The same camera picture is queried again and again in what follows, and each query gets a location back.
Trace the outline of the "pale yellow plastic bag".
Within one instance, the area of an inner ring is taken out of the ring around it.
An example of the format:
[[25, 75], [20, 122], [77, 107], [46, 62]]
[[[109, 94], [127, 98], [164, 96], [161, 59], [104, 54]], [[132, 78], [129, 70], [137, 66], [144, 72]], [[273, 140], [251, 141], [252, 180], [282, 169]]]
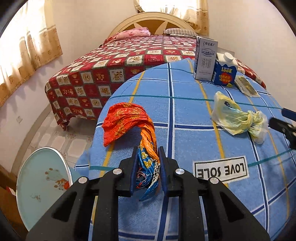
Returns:
[[264, 113], [251, 110], [244, 112], [236, 102], [219, 91], [214, 95], [212, 120], [233, 136], [249, 132], [253, 141], [260, 145], [268, 132]]

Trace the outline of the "back beige curtain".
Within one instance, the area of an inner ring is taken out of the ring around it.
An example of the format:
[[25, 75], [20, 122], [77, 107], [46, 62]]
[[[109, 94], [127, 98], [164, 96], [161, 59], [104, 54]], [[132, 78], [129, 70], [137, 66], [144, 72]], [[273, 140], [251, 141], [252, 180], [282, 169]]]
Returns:
[[135, 0], [139, 12], [161, 12], [176, 16], [187, 22], [196, 33], [209, 34], [208, 2], [204, 0]]

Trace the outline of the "blue plaid bedsheet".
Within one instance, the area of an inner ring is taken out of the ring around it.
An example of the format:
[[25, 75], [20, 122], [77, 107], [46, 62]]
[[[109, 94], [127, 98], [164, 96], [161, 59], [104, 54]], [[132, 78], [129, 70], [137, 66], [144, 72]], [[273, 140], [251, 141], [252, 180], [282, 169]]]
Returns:
[[118, 167], [140, 142], [133, 128], [103, 145], [102, 124], [109, 108], [120, 102], [142, 106], [154, 122], [157, 144], [178, 165], [199, 178], [217, 176], [276, 239], [295, 210], [295, 151], [283, 134], [269, 130], [263, 144], [249, 133], [232, 136], [211, 120], [214, 95], [221, 92], [243, 111], [259, 110], [282, 119], [280, 104], [256, 82], [259, 97], [247, 97], [237, 88], [197, 81], [189, 59], [163, 64], [130, 78], [105, 104], [97, 121], [91, 147], [75, 169], [90, 179]]

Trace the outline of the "red patchwork bedspread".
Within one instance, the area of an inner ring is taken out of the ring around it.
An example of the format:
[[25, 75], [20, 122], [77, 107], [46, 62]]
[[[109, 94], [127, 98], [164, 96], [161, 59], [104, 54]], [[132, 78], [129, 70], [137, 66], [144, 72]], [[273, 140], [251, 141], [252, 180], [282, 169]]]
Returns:
[[90, 51], [62, 68], [45, 85], [57, 124], [66, 130], [71, 118], [95, 120], [111, 95], [147, 68], [194, 59], [196, 40], [150, 35], [117, 41]]

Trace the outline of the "brown wooden furniture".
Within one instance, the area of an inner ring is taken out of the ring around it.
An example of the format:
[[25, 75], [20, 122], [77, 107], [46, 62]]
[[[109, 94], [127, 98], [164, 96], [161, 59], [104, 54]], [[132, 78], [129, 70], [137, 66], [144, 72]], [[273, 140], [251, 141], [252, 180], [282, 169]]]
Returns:
[[25, 240], [28, 230], [20, 217], [14, 191], [16, 191], [16, 175], [1, 166], [1, 211], [20, 239]]

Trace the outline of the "small clear snack packet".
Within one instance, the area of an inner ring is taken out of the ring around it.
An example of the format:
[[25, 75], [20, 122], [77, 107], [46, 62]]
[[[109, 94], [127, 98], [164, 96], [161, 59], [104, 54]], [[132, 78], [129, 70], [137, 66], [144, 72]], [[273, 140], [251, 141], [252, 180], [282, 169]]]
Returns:
[[239, 90], [248, 97], [259, 97], [259, 94], [250, 84], [250, 82], [243, 76], [236, 76], [234, 80]]

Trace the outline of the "light blue round tray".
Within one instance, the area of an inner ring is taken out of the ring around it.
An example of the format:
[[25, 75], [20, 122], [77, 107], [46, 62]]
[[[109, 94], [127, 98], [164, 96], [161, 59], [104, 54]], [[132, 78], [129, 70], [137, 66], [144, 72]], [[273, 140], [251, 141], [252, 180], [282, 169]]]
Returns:
[[57, 149], [42, 147], [32, 152], [16, 182], [16, 202], [26, 229], [30, 230], [71, 185], [70, 168]]

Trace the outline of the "left beige curtain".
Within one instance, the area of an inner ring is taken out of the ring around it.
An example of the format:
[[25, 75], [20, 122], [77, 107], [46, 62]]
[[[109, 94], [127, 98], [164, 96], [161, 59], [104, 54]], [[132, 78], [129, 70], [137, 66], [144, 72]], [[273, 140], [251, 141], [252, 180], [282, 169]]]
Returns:
[[1, 36], [1, 104], [36, 70], [62, 54], [53, 1], [27, 1]]

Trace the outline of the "orange and blue wrapper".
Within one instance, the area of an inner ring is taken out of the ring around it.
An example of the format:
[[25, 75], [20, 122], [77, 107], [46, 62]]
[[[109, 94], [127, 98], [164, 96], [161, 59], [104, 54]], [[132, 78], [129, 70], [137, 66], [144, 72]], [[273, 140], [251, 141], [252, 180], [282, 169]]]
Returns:
[[154, 124], [145, 109], [138, 104], [127, 102], [112, 105], [102, 124], [103, 145], [107, 147], [135, 126], [140, 128], [142, 137], [137, 148], [138, 169], [135, 187], [145, 189], [145, 193], [139, 199], [145, 201], [153, 197], [157, 191], [161, 165]]

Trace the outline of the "blue Look drink carton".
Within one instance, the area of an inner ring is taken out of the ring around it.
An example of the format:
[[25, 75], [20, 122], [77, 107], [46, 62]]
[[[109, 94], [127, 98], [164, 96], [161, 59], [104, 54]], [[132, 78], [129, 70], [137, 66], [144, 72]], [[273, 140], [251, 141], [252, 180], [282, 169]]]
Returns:
[[238, 70], [238, 64], [229, 52], [217, 53], [212, 82], [215, 85], [232, 87]]

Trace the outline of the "pink pillow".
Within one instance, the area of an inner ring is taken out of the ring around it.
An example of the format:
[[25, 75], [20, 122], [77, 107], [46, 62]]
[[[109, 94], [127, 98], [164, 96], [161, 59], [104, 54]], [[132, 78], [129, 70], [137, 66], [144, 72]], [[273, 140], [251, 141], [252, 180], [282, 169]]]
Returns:
[[147, 37], [150, 35], [151, 35], [151, 32], [146, 27], [134, 28], [134, 29], [119, 32], [116, 35], [116, 40], [130, 39], [134, 37]]

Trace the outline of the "cream wooden headboard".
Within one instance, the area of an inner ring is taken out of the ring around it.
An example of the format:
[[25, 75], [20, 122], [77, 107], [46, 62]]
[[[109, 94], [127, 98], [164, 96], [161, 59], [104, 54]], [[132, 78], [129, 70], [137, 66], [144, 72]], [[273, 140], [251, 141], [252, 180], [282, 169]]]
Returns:
[[169, 28], [194, 30], [188, 23], [176, 16], [160, 12], [145, 12], [122, 21], [111, 31], [109, 37], [122, 31], [142, 27], [147, 27], [152, 35], [162, 35], [164, 30]]

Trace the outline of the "wall power outlet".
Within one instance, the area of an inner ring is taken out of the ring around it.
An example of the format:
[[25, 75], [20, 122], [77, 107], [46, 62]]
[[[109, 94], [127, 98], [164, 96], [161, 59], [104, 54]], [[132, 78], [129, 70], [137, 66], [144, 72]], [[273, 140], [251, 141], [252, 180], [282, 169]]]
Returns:
[[18, 116], [18, 117], [16, 118], [16, 121], [17, 121], [18, 123], [21, 123], [22, 120], [23, 120], [23, 119], [22, 119], [20, 116]]

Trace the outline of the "tall white milk carton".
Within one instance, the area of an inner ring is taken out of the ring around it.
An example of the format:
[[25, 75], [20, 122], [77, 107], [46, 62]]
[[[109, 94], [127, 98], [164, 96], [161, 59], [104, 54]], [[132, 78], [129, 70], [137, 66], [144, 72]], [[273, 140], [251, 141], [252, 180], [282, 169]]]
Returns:
[[213, 76], [218, 42], [204, 37], [197, 37], [194, 61], [194, 78], [210, 81]]

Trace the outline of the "beige curtain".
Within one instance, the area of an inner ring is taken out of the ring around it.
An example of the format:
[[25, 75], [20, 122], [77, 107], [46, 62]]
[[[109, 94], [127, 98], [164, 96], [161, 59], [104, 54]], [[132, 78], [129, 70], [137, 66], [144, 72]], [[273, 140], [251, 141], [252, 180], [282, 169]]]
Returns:
[[204, 0], [135, 0], [139, 12], [161, 12], [176, 16], [187, 22], [196, 33], [209, 34], [208, 2]]
[[53, 1], [27, 1], [1, 36], [1, 104], [36, 70], [62, 54]]

